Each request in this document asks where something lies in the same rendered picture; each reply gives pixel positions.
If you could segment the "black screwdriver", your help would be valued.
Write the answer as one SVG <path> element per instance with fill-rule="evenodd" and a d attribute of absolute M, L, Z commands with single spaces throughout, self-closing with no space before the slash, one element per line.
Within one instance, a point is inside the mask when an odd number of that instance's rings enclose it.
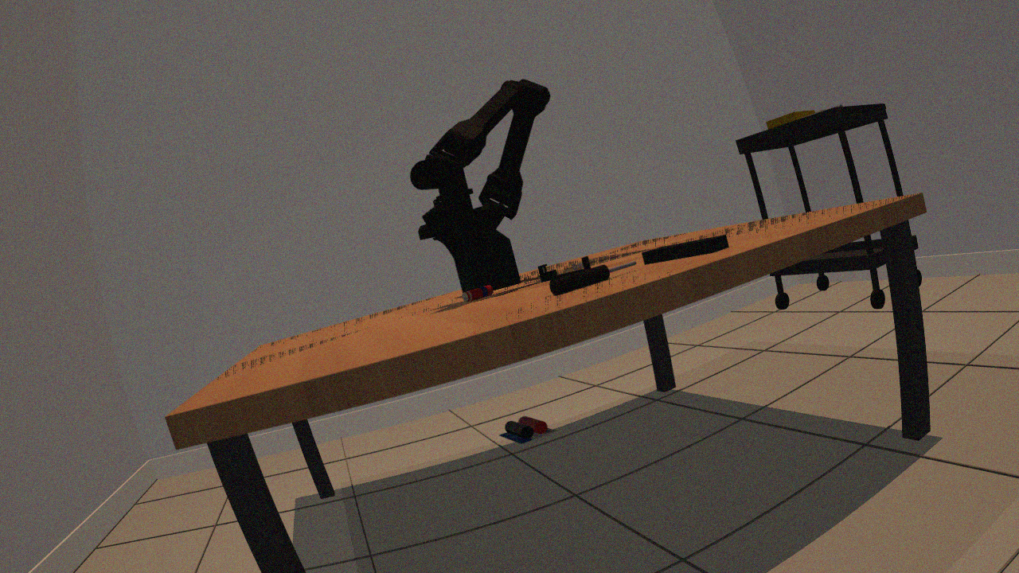
<path fill-rule="evenodd" d="M 625 263 L 611 269 L 608 269 L 605 265 L 594 266 L 588 268 L 586 271 L 576 272 L 574 275 L 557 277 L 557 279 L 551 280 L 549 287 L 551 293 L 553 293 L 554 296 L 558 296 L 558 294 L 564 294 L 565 291 L 581 289 L 581 287 L 589 287 L 589 284 L 603 282 L 608 279 L 609 272 L 621 271 L 623 268 L 634 265 L 636 265 L 636 261 Z"/>

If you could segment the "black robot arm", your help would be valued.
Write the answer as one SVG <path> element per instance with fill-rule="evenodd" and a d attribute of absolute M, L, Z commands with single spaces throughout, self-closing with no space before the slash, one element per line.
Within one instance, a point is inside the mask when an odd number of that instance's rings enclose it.
<path fill-rule="evenodd" d="M 412 167 L 412 186 L 421 191 L 443 191 L 448 186 L 468 184 L 463 168 L 479 157 L 486 146 L 489 131 L 497 126 L 513 109 L 512 126 L 498 169 L 488 175 L 479 195 L 483 206 L 497 204 L 494 201 L 507 206 L 507 218 L 513 219 L 523 196 L 521 191 L 524 183 L 520 169 L 525 146 L 534 119 L 545 109 L 549 100 L 549 89 L 545 86 L 526 79 L 505 81 L 498 93 L 472 119 L 458 121 L 433 146 L 425 161 L 419 161 Z M 435 226 L 447 224 L 455 212 L 462 211 L 452 195 L 441 202 L 435 199 L 433 203 L 435 207 L 422 216 L 429 231 L 433 231 Z"/>

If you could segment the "red cylindrical battery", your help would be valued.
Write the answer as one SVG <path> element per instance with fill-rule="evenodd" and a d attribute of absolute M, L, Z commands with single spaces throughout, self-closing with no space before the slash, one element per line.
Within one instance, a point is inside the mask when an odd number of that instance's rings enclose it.
<path fill-rule="evenodd" d="M 462 299 L 465 303 L 473 301 L 475 298 L 483 298 L 490 296 L 494 293 L 494 289 L 490 284 L 488 287 L 479 287 L 479 289 L 473 289 L 469 291 L 464 291 L 462 293 Z"/>

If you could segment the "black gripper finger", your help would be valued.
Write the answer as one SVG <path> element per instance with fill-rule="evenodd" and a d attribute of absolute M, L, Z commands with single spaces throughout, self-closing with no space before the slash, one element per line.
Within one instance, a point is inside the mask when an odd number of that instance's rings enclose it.
<path fill-rule="evenodd" d="M 437 236 L 437 238 L 433 238 L 433 240 L 438 240 L 438 242 L 443 243 L 444 246 L 447 247 L 447 250 L 451 252 L 452 256 L 454 256 L 455 264 L 458 264 L 459 267 L 463 266 L 463 240 L 461 232 Z"/>
<path fill-rule="evenodd" d="M 490 224 L 477 224 L 466 228 L 466 231 L 468 231 L 472 238 L 474 254 L 476 255 L 479 263 L 483 262 L 486 251 L 486 242 L 492 225 L 494 225 L 494 222 L 490 222 Z"/>

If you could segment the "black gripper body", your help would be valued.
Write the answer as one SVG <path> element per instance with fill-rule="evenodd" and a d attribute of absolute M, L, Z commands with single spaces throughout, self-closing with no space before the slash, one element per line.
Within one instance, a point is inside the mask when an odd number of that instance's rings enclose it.
<path fill-rule="evenodd" d="M 475 226 L 477 224 L 490 224 L 491 219 L 498 219 L 507 216 L 507 210 L 502 203 L 485 205 L 477 209 L 473 209 L 472 200 L 470 199 L 470 193 L 473 193 L 472 189 L 468 189 L 468 184 L 448 186 L 448 188 L 439 191 L 439 197 L 437 201 L 442 201 L 444 198 L 452 195 L 458 201 L 459 206 L 461 206 L 462 211 L 455 212 L 455 215 L 449 219 L 447 224 L 443 226 L 435 226 L 433 231 L 429 231 L 428 225 L 424 224 L 419 228 L 420 239 L 437 238 L 437 236 L 455 233 L 454 228 L 458 226 L 463 226 L 466 224 L 472 224 Z M 463 219 L 465 216 L 468 218 Z M 455 222 L 454 222 L 455 221 Z"/>

